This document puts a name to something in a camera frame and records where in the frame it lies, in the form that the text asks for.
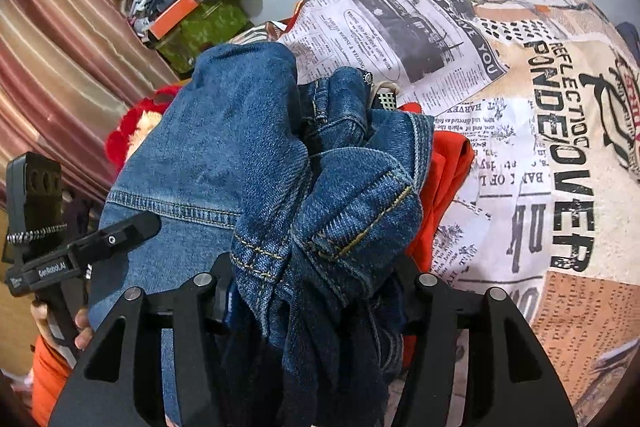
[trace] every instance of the orange box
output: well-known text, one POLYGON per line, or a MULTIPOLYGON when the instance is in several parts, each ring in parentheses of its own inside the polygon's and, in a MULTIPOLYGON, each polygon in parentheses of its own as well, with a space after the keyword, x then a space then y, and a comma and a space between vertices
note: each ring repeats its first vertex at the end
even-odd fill
POLYGON ((170 32, 178 22, 198 7, 196 0, 177 0, 154 21, 149 31, 156 39, 161 39, 170 32))

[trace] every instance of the denim seam stitching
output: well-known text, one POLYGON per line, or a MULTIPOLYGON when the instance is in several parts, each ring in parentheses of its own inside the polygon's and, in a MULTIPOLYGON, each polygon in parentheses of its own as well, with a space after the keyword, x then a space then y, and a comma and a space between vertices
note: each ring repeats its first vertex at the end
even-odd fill
POLYGON ((398 197, 396 197, 396 199, 388 207, 386 207, 384 210, 382 210, 382 212, 380 212, 376 216, 376 218, 369 224, 369 226, 367 226, 366 229, 362 230, 362 232, 360 232, 356 237, 354 237, 351 240, 351 242, 348 245, 346 245, 346 247, 342 248, 342 250, 340 250, 338 253, 336 253, 336 255, 333 257, 333 259, 340 259, 340 257, 343 257, 347 253, 349 253, 353 247, 355 247, 360 241, 363 240, 363 238, 367 235, 367 233, 369 233, 369 231, 376 225, 377 222, 380 221, 380 219, 382 219, 382 217, 386 213, 388 213, 389 211, 393 210, 396 206, 398 206, 398 204, 401 203, 402 200, 404 200, 404 198, 407 197, 409 192, 412 191, 412 188, 413 187, 411 185, 407 185, 404 188, 404 190, 402 192, 400 192, 398 197))
POLYGON ((244 239, 242 239, 242 237, 240 237, 237 233, 234 233, 234 237, 238 240, 238 243, 247 247, 249 250, 254 250, 256 253, 263 253, 265 255, 268 255, 269 257, 273 257, 274 259, 277 259, 278 261, 282 261, 284 259, 283 255, 278 255, 276 253, 257 247, 256 245, 252 245, 248 241, 245 241, 244 239))
POLYGON ((268 280, 269 282, 275 282, 276 278, 273 275, 267 272, 260 272, 258 270, 255 270, 253 266, 249 264, 245 264, 242 261, 240 261, 233 252, 230 252, 229 257, 234 262, 234 264, 237 264, 239 267, 244 268, 245 270, 249 270, 249 272, 252 273, 253 275, 256 275, 262 279, 268 280))
MULTIPOLYGON (((391 174, 390 172, 387 173, 388 176, 391 176, 393 179, 399 181, 399 179, 394 176, 393 174, 391 174)), ((398 206, 398 204, 401 203, 402 200, 404 200, 404 198, 407 197, 407 195, 413 191, 413 185, 406 185, 405 188, 402 190, 402 192, 400 192, 400 194, 398 194, 396 196, 396 199, 388 206, 386 207, 384 210, 382 210, 375 218, 374 220, 369 223, 369 225, 367 225, 367 227, 362 230, 362 232, 360 232, 358 235, 356 235, 356 237, 354 237, 347 245, 345 245, 344 247, 342 247, 341 250, 339 250, 337 253, 332 254, 332 255, 325 255, 323 253, 321 253, 321 251, 319 251, 317 248, 316 250, 318 250, 318 255, 324 259, 327 259, 328 261, 336 261, 337 259, 340 259, 341 257, 345 256, 345 254, 349 253, 349 251, 355 247, 360 241, 363 240, 363 238, 367 235, 367 233, 369 233, 369 231, 375 226, 375 224, 377 222, 379 222, 380 219, 382 219, 382 217, 388 213, 389 211, 393 210, 396 206, 398 206)), ((313 243, 313 241, 307 241, 307 245, 310 246, 313 243)))
POLYGON ((426 133, 419 133, 420 137, 422 138, 422 140, 424 140, 424 136, 430 136, 431 137, 431 141, 426 143, 426 147, 424 148, 424 162, 421 163, 420 165, 423 165, 423 170, 424 170, 424 176, 422 178, 422 185, 420 186, 420 190, 422 190, 422 187, 424 186, 424 182, 427 179, 427 176, 429 175, 429 167, 431 165, 431 154, 433 153, 433 131, 434 131, 434 121, 433 120, 426 120, 425 121, 425 128, 427 129, 426 133))
POLYGON ((153 198, 145 198, 143 196, 138 196, 135 194, 120 192, 119 190, 112 190, 106 201, 107 203, 120 204, 121 206, 126 206, 127 208, 133 208, 135 210, 151 210, 159 216, 169 217, 170 219, 177 219, 179 221, 185 221, 187 223, 198 223, 200 225, 207 225, 210 227, 220 227, 221 229, 233 230, 235 228, 235 224, 231 221, 234 217, 240 216, 240 214, 225 212, 224 210, 213 210, 202 208, 199 206, 183 206, 175 203, 167 203, 165 201, 155 200, 153 198), (221 219, 202 219, 193 215, 180 215, 178 212, 166 210, 167 206, 184 209, 190 214, 191 211, 203 212, 205 214, 209 214, 209 216, 212 216, 214 214, 223 214, 223 216, 228 217, 228 221, 224 221, 222 219, 222 216, 221 219))
POLYGON ((322 133, 323 131, 325 131, 326 129, 334 127, 334 126, 336 126, 339 123, 342 123, 344 121, 351 121, 351 122, 355 123, 361 129, 361 131, 363 131, 363 133, 367 132, 366 128, 362 125, 362 123, 360 122, 360 120, 358 118, 355 118, 353 116, 343 116, 343 117, 339 118, 338 120, 334 120, 331 123, 326 123, 326 124, 320 126, 315 131, 312 131, 311 133, 309 133, 308 137, 309 138, 313 138, 313 137, 317 136, 318 134, 322 133))
MULTIPOLYGON (((304 194, 306 194, 306 189, 308 188, 309 183, 310 183, 310 178, 308 176, 308 171, 307 171, 306 168, 302 169, 300 171, 300 174, 298 174, 296 176, 296 179, 298 179, 300 176, 302 176, 303 178, 306 178, 305 191, 304 192, 299 192, 299 195, 304 195, 304 194)), ((280 200, 280 203, 278 203, 277 206, 272 209, 271 214, 273 216, 276 216, 277 213, 281 210, 281 208, 284 206, 285 203, 286 203, 286 198, 282 198, 280 200)), ((283 234, 282 240, 280 242, 280 246, 278 247, 279 250, 281 250, 284 247, 284 244, 286 243, 286 241, 287 241, 287 234, 283 234)), ((263 249, 261 249, 259 247, 255 247, 254 249, 252 249, 252 251, 254 252, 254 256, 252 256, 251 261, 248 264, 245 265, 245 269, 247 269, 247 270, 249 270, 249 272, 255 273, 255 274, 259 274, 260 273, 260 272, 258 272, 258 271, 256 271, 254 269, 254 264, 255 264, 255 261, 257 260, 257 254, 258 253, 260 253, 260 252, 265 253, 269 257, 271 257, 272 259, 278 260, 278 261, 284 261, 285 258, 286 258, 286 256, 281 256, 280 257, 280 256, 278 256, 276 254, 273 254, 271 252, 263 250, 263 249)), ((274 271, 274 269, 278 269, 278 268, 279 268, 279 266, 275 266, 274 267, 274 261, 271 261, 271 264, 269 265, 269 270, 274 271)), ((277 279, 276 274, 270 273, 270 280, 272 282, 274 282, 276 279, 277 279)))
POLYGON ((148 198, 146 196, 139 196, 137 194, 129 194, 128 192, 124 192, 122 190, 112 190, 111 191, 111 193, 107 197, 107 201, 112 201, 113 203, 124 203, 124 201, 122 201, 119 198, 114 199, 112 197, 112 194, 122 194, 124 196, 125 200, 127 200, 129 198, 135 198, 135 199, 138 199, 138 200, 153 201, 154 203, 159 203, 159 204, 169 204, 171 206, 177 206, 178 208, 188 208, 190 210, 203 210, 204 212, 215 212, 217 214, 227 214, 229 216, 238 216, 238 217, 242 215, 240 212, 229 212, 228 210, 218 210, 218 209, 215 209, 215 208, 205 208, 204 206, 194 206, 192 204, 168 203, 167 201, 157 200, 156 198, 148 198))
MULTIPOLYGON (((388 177, 388 178, 393 178, 395 181, 397 181, 397 182, 398 182, 399 184, 401 184, 401 185, 404 185, 405 187, 409 187, 409 188, 411 188, 411 187, 412 187, 412 185, 406 185, 406 181, 405 181, 405 180, 400 179, 398 176, 396 176, 395 174, 393 174, 393 172, 386 172, 385 174, 383 174, 382 176, 380 176, 380 178, 379 178, 379 179, 377 179, 377 182, 379 183, 379 182, 381 182, 384 178, 387 178, 387 177, 388 177)), ((374 218, 373 222, 372 222, 372 223, 370 223, 370 225, 369 225, 368 227, 366 227, 366 228, 365 228, 365 230, 364 230, 362 233, 367 233, 367 232, 369 231, 369 229, 370 229, 373 225, 375 225, 375 223, 376 223, 378 220, 380 220, 380 218, 382 217, 382 215, 383 215, 383 214, 385 214, 386 212, 388 212, 389 210, 391 210, 392 206, 389 206, 388 208, 386 208, 385 210, 383 210, 380 214, 378 214, 378 215, 374 218)), ((340 217, 340 214, 338 214, 337 216, 335 216, 331 221, 335 221, 338 217, 340 217)), ((332 247, 334 247, 336 250, 338 250, 338 249, 344 249, 344 248, 347 248, 347 247, 350 245, 350 243, 348 243, 348 244, 347 244, 346 246, 344 246, 344 247, 339 246, 337 243, 334 243, 334 241, 332 241, 331 239, 329 239, 328 237, 326 237, 326 235, 324 234, 324 232, 323 232, 322 230, 319 230, 318 232, 316 232, 316 234, 315 234, 315 235, 318 235, 319 237, 322 237, 323 239, 325 239, 325 240, 326 240, 330 245, 332 245, 332 247)), ((307 245, 308 247, 313 248, 314 250, 318 250, 318 248, 316 248, 316 247, 315 247, 315 245, 314 245, 313 237, 312 237, 309 241, 306 241, 306 245, 307 245)), ((343 252, 343 251, 339 251, 338 253, 335 253, 335 254, 326 255, 326 254, 322 254, 322 253, 318 250, 318 255, 319 255, 320 257, 324 258, 324 259, 328 259, 329 261, 334 261, 334 260, 338 259, 338 257, 340 257, 340 256, 341 256, 341 255, 343 255, 343 254, 344 254, 344 252, 343 252)))
POLYGON ((422 158, 423 151, 423 136, 428 135, 431 136, 431 140, 433 142, 433 123, 428 120, 425 121, 425 129, 422 132, 420 124, 418 124, 417 118, 418 115, 408 112, 406 115, 409 117, 409 122, 411 122, 412 129, 414 131, 414 184, 418 191, 422 190, 424 186, 424 181, 428 176, 429 169, 427 165, 431 162, 431 148, 425 147, 426 155, 425 158, 422 158))

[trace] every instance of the curtain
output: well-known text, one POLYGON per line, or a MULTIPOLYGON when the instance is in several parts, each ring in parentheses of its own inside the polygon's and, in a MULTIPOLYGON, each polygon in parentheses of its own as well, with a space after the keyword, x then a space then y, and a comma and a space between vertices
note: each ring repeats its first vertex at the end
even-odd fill
POLYGON ((131 105, 177 81, 130 28, 126 3, 0 0, 0 204, 7 162, 28 150, 58 161, 75 193, 106 197, 107 135, 131 105))

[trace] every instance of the red cloth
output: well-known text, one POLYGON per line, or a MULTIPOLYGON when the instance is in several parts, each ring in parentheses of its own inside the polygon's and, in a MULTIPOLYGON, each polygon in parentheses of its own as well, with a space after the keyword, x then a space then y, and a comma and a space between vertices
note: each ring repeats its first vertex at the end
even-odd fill
MULTIPOLYGON (((415 102, 404 104, 401 110, 422 112, 420 105, 415 102)), ((420 271, 431 269, 431 255, 433 236, 440 220, 453 201, 456 192, 462 187, 469 174, 474 160, 474 150, 469 140, 462 134, 451 131, 435 131, 433 133, 433 148, 431 150, 431 165, 429 175, 420 192, 420 201, 424 216, 420 231, 406 249, 406 253, 414 258, 420 271)), ((415 337, 404 338, 404 367, 411 363, 414 356, 415 337)))
POLYGON ((127 160, 129 139, 136 131, 138 122, 145 111, 164 114, 182 86, 174 84, 158 89, 153 97, 143 98, 134 105, 120 120, 118 128, 113 131, 104 143, 104 151, 109 161, 115 166, 116 171, 122 171, 127 160))
POLYGON ((40 427, 46 427, 49 423, 53 406, 70 374, 71 368, 62 355, 50 347, 42 336, 38 337, 33 352, 31 415, 40 427))

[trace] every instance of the red fuzzy item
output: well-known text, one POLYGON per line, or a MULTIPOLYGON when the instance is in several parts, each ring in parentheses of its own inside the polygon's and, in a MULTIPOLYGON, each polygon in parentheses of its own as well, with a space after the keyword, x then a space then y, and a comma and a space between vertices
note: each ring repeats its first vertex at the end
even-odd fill
POLYGON ((104 151, 109 161, 115 166, 119 174, 127 160, 127 152, 130 147, 130 138, 138 128, 138 123, 145 112, 164 114, 173 102, 182 86, 164 86, 156 90, 151 98, 143 98, 135 106, 127 111, 120 120, 118 128, 113 131, 104 142, 104 151))

